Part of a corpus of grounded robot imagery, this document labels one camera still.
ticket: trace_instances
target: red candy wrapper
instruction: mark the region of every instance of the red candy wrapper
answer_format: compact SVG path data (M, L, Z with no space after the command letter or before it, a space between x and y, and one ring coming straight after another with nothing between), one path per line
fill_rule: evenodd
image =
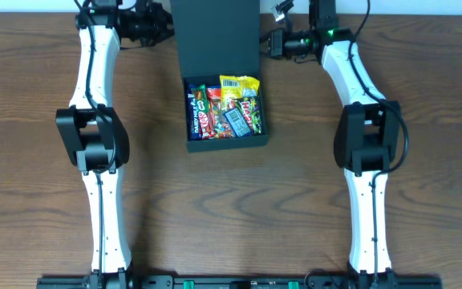
M221 88L206 88L206 96L210 101L221 101Z
M213 130L213 120L209 102L206 98L206 86L203 84L198 88L193 88L192 93L197 102L197 108L199 109L199 125L201 126L202 139L212 139L217 134Z
M250 129L253 129L253 117L251 116L252 104L249 97L245 97L242 100L239 100L240 103L240 112L244 116L245 121L249 125Z
M213 129L217 134L216 138L231 138L235 137L234 132L229 125L229 122L223 117L221 110L221 88L213 87L206 88L206 96L208 97L210 114L213 120Z

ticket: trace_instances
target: wooden table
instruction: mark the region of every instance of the wooden table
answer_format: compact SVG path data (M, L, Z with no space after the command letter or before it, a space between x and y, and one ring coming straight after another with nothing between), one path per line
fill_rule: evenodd
M307 27L305 15L296 20ZM411 134L407 163L388 182L393 268L462 288L462 17L371 16L359 46ZM0 14L0 288L90 270L87 195L55 126L79 49L73 14ZM124 203L139 271L345 270L351 216L333 158L334 85L316 63L263 59L261 73L268 145L187 154L175 39L120 52L114 100L132 146Z

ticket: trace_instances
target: black box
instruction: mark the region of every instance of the black box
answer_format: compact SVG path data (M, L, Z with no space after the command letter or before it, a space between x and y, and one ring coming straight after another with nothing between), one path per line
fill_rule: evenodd
M171 0L180 59L187 149L203 152L266 145L269 138L260 79L259 0ZM189 140L189 84L219 85L219 75L252 76L260 80L261 131L257 136Z

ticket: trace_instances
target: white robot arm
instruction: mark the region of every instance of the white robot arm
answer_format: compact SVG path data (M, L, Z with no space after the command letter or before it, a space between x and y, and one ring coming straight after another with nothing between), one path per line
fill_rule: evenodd
M329 73L334 82L342 105L345 107L350 104L377 104L362 89L357 77L355 76L348 55L350 41L340 41L325 46L322 54L322 67ZM358 46L352 44L352 61L358 73L361 75L370 92L379 99L384 100L384 96L375 88L370 77L363 66L358 54ZM365 125L371 125L371 120L366 120ZM349 169L344 169L346 182L349 187L351 197L351 217L352 217L352 247L349 262L357 271L366 271L373 274L375 271L375 244L374 237L374 214L373 194L371 192L371 181L373 176L380 170L362 172L361 176ZM386 245L386 234L384 224L384 195L387 182L387 174L377 177L375 186L375 210L377 217L377 258L379 263L378 272L382 273L387 268L391 268L390 257L388 256Z
M78 110L91 109L85 93L88 64L91 58L91 37L88 29L92 29L95 40L90 77L90 92L95 105L103 105L107 108L112 106L113 71L120 50L120 40L115 28L95 25L79 31L81 60L79 62L78 83L69 103L70 108ZM124 208L121 192L124 166L122 164L115 169L115 172L107 170L103 173L96 173L92 170L82 173L90 202L94 237L93 271L116 273L119 269L126 270L132 260L124 230Z
M102 274L126 272L132 263L122 202L129 141L112 107L120 40L139 39L142 46L153 46L173 35L167 28L172 16L161 4L149 1L137 1L136 11L119 10L116 0L76 3L81 40L78 82L69 108L57 111L56 122L71 163L82 173L87 188L94 239L92 271L101 283ZM98 130L80 131L88 125Z

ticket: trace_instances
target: black mounting bracket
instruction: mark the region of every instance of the black mounting bracket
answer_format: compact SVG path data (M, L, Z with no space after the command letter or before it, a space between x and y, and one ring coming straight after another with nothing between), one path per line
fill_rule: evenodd
M100 105L98 110L100 113L93 109L74 107L59 109L56 111L56 126L71 163L77 166L80 172L104 169L111 156L115 154L115 161L109 169L110 173L114 173L129 160L128 134L113 108ZM91 121L97 123L99 131L81 131Z
M310 26L328 31L339 27L335 0L310 0Z
M400 112L399 103L388 103ZM377 128L367 131L367 126ZM395 159L399 122L394 112L380 104L353 103L343 108L334 136L334 159L340 168L356 176L372 170L386 170Z
M174 35L172 15L165 11L161 3L149 0L136 0L135 11L120 10L122 2L116 0L92 0L95 6L88 7L90 1L83 3L83 8L89 19L83 14L77 14L75 24L78 29L85 29L91 25L104 25L115 28L119 38L131 41L140 40L142 47L151 47Z

